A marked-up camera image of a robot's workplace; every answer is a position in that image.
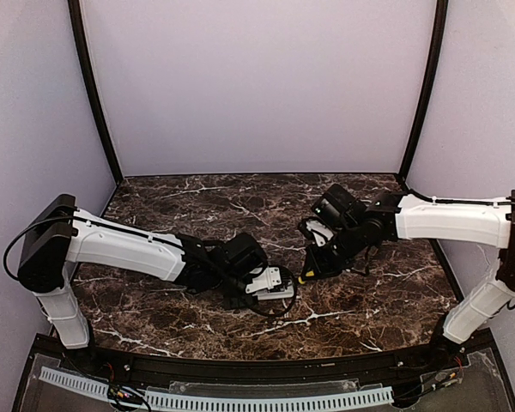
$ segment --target enclosure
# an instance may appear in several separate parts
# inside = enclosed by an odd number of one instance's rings
[[[515,1],[0,2],[0,259],[70,193],[156,233],[248,232],[297,273],[298,222],[334,183],[366,200],[515,189]],[[311,365],[427,343],[496,253],[385,242],[370,276],[301,285],[276,321],[102,265],[72,286],[102,348]],[[515,410],[515,311],[487,327]],[[50,332],[38,301],[0,260],[0,410],[37,332]]]

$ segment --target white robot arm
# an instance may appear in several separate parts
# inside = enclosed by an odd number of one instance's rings
[[[291,274],[270,266],[248,233],[228,242],[151,233],[78,209],[69,195],[59,196],[24,233],[17,279],[39,299],[68,349],[87,347],[90,332],[70,287],[67,262],[134,270],[194,294],[223,284],[227,308],[249,307],[260,314],[259,300],[295,299]]]
[[[431,344],[459,350],[472,333],[515,298],[515,191],[493,199],[438,199],[385,193],[366,205],[333,185],[312,206],[300,231],[312,241],[300,282],[339,275],[354,256],[384,240],[452,239],[492,245],[500,258],[488,275],[438,324]]]

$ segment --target brown marble surface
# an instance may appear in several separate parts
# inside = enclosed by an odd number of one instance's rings
[[[362,199],[398,189],[388,174],[130,178],[105,218],[203,239],[246,231],[270,263],[299,274],[306,241],[297,223],[333,183]],[[218,291],[192,296],[152,276],[93,264],[81,265],[74,290],[102,347],[216,360],[311,359],[416,345],[456,304],[425,240],[384,243],[371,271],[367,278],[308,282],[282,320],[226,311]]]

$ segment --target black edge rail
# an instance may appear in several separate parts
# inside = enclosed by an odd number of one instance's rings
[[[443,34],[445,32],[446,13],[448,10],[448,0],[437,0],[437,9],[435,11],[435,20],[433,23],[433,34],[431,35],[431,44],[429,46],[429,55],[427,56],[427,65],[423,83],[421,85],[420,99],[415,110],[414,123],[410,131],[409,141],[404,151],[403,162],[398,172],[399,176],[406,179],[409,175],[412,160],[414,159],[416,148],[420,140],[421,129],[426,118],[429,99],[433,91],[435,74],[439,65],[440,47],[443,43]]]
[[[492,349],[500,367],[507,394],[510,398],[513,397],[500,352],[495,345],[490,329],[477,331],[464,346],[466,354],[485,348]],[[118,371],[118,374],[115,373],[116,381],[134,387],[154,385],[167,388],[175,381],[224,385],[285,385],[342,379],[358,379],[360,385],[381,383],[384,386],[395,387],[419,382],[422,373],[435,371],[426,369],[416,372],[397,369],[397,363],[401,359],[421,356],[424,350],[427,350],[427,345],[338,358],[255,361],[180,359],[134,354],[99,347],[95,349],[95,353],[101,359],[110,362],[114,366],[115,372]],[[44,335],[35,337],[12,410],[17,411],[21,407],[24,388],[29,379],[34,356],[44,354],[62,360],[63,352],[64,347],[58,339]],[[72,368],[69,362],[64,360],[62,362],[62,367]],[[128,372],[125,371],[124,365],[130,366]],[[108,370],[96,373],[96,376],[107,378]]]
[[[80,0],[69,0],[70,23],[72,25],[72,33],[75,37],[76,52],[78,53],[78,61],[82,70],[82,77],[86,85],[86,93],[88,94],[89,105],[94,115],[95,126],[100,135],[101,145],[105,151],[106,160],[111,169],[112,176],[117,185],[119,185],[124,176],[118,163],[118,157],[112,146],[112,139],[106,126],[105,114],[101,106],[101,100],[95,83],[94,70],[89,58],[88,42],[84,32],[84,22],[82,20],[82,11],[80,9]]]

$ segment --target lavender wall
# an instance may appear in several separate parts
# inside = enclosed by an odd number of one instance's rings
[[[113,186],[67,2],[1,0],[0,411],[11,409],[34,334],[49,330],[36,299],[3,272],[3,249],[57,194],[100,212]]]
[[[85,0],[127,175],[395,172],[434,0]]]
[[[515,188],[515,0],[450,2],[445,41],[409,183],[429,195]],[[443,242],[465,293],[495,251]],[[490,322],[515,390],[515,311]]]

